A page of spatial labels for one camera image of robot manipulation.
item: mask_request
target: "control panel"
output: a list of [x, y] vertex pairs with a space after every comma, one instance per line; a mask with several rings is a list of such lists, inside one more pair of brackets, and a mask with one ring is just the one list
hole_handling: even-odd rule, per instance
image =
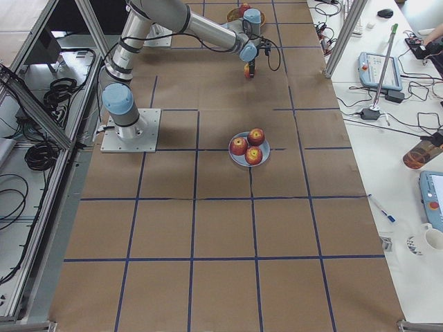
[[422, 202], [429, 223], [436, 230], [443, 232], [443, 173], [422, 171], [419, 178]]

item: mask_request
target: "metal mounting plate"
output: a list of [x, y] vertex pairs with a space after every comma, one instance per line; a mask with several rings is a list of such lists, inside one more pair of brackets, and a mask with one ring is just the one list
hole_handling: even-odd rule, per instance
[[[147, 128], [143, 135], [133, 140], [121, 140], [115, 130], [105, 132], [101, 152], [104, 153], [127, 153], [127, 152], [155, 152], [157, 138], [159, 136], [160, 109], [138, 109], [140, 116], [145, 119]], [[114, 126], [111, 117], [108, 120], [108, 126]]]
[[172, 37], [169, 36], [172, 34], [172, 31], [164, 28], [158, 24], [153, 24], [151, 26], [151, 31], [149, 33], [149, 35], [147, 36], [147, 38], [158, 38], [158, 39], [154, 39], [154, 40], [147, 40], [145, 41], [145, 43], [143, 44], [144, 46], [147, 47], [158, 47], [158, 48], [169, 48], [171, 47], [171, 41], [172, 41]]

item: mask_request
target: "computer mouse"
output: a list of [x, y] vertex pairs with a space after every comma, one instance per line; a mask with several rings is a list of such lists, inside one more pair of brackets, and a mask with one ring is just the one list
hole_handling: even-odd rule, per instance
[[394, 15], [394, 11], [392, 9], [386, 8], [379, 10], [377, 12], [377, 15], [383, 17], [384, 19], [389, 19]]

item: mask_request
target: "pen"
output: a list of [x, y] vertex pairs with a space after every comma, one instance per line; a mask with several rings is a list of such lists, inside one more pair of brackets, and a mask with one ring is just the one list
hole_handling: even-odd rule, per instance
[[393, 223], [395, 221], [395, 218], [393, 216], [391, 216], [390, 214], [388, 214], [385, 209], [383, 209], [383, 207], [380, 205], [378, 200], [376, 200], [372, 194], [369, 194], [368, 198], [374, 203], [375, 206], [378, 207], [378, 209], [381, 211], [381, 213], [383, 213], [386, 216], [386, 218], [389, 219], [389, 221], [391, 223]]

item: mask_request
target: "screen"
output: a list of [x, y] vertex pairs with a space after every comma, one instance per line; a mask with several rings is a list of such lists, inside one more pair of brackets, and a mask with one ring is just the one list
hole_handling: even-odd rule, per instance
[[[385, 57], [375, 54], [367, 54], [369, 67], [369, 78], [371, 83], [378, 84], [380, 82], [381, 72], [385, 62]], [[394, 65], [394, 59], [389, 58], [388, 67], [386, 67], [385, 78], [382, 86], [398, 86], [397, 75]]]
[[434, 184], [435, 194], [437, 195], [438, 205], [443, 206], [443, 176], [431, 175]]

